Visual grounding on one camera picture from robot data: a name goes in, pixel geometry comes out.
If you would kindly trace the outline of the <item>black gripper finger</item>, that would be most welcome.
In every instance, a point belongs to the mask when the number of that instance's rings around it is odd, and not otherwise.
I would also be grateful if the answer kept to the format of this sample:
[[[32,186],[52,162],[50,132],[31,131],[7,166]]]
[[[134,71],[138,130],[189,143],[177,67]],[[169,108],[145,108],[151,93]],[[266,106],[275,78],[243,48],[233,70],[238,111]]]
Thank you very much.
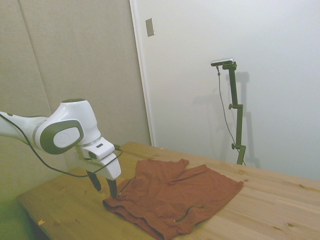
[[[115,199],[118,195],[118,188],[117,188],[117,181],[111,180],[111,179],[106,179],[108,186],[109,186],[109,191],[110,191],[110,195],[113,199]]]
[[[90,171],[86,171],[91,183],[93,184],[94,188],[99,192],[102,187],[101,187],[101,183],[97,177],[97,175],[93,172],[90,172]]]

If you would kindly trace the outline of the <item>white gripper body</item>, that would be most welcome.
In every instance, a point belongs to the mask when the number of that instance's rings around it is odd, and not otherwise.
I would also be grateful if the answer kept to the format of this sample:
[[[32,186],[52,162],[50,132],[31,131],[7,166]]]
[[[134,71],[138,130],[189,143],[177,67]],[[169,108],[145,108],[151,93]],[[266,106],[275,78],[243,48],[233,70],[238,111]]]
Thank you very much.
[[[106,179],[115,180],[121,174],[121,167],[119,160],[114,153],[109,154],[103,159],[85,160],[78,159],[80,167],[86,169],[91,173],[96,173]]]

